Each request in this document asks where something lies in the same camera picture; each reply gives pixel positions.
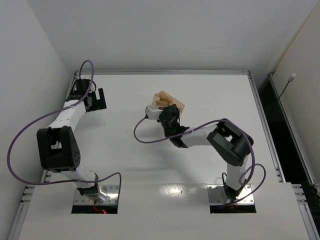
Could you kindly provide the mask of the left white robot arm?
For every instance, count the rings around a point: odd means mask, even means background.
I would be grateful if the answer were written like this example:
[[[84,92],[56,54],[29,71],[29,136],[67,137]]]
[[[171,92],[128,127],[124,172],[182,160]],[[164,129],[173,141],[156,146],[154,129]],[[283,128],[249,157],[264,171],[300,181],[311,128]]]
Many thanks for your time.
[[[81,152],[74,131],[81,117],[88,112],[107,108],[104,90],[90,90],[87,97],[76,106],[86,93],[89,79],[77,79],[67,96],[64,107],[57,118],[47,127],[36,133],[40,164],[44,170],[61,174],[69,180],[75,180],[77,190],[96,203],[102,203],[107,195],[101,192],[96,182],[99,177],[81,163]]]

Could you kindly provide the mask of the long light wood block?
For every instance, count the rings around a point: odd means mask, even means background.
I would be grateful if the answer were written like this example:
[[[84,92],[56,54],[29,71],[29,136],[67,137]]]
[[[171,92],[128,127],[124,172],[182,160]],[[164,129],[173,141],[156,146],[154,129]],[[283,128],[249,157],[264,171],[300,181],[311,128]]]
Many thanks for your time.
[[[161,98],[161,97],[157,97],[155,99],[155,105],[159,108],[167,108],[170,107],[172,105],[172,101],[170,99],[167,98]]]

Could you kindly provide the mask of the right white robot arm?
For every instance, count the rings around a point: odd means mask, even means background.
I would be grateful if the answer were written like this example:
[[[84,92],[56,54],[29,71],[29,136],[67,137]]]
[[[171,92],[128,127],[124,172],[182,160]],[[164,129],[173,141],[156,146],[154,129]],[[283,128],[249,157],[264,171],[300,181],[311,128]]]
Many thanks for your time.
[[[178,148],[209,146],[217,151],[227,166],[223,183],[225,195],[235,201],[243,189],[241,176],[245,173],[253,139],[226,118],[214,125],[191,131],[190,127],[180,125],[180,110],[175,104],[161,107],[160,110],[158,121],[163,127],[164,136],[171,137],[173,145]]]

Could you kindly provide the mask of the clear amber plastic bin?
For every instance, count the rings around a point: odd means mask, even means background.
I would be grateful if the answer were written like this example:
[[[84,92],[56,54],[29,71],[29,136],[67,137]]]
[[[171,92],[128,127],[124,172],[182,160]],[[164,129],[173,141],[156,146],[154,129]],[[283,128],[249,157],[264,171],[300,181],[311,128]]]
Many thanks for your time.
[[[166,93],[163,90],[156,93],[153,96],[152,105],[158,109],[170,107],[172,105],[176,105],[180,114],[183,113],[183,110],[185,108],[185,105],[182,102],[180,102],[176,98],[172,97],[171,95],[169,95],[168,93]]]

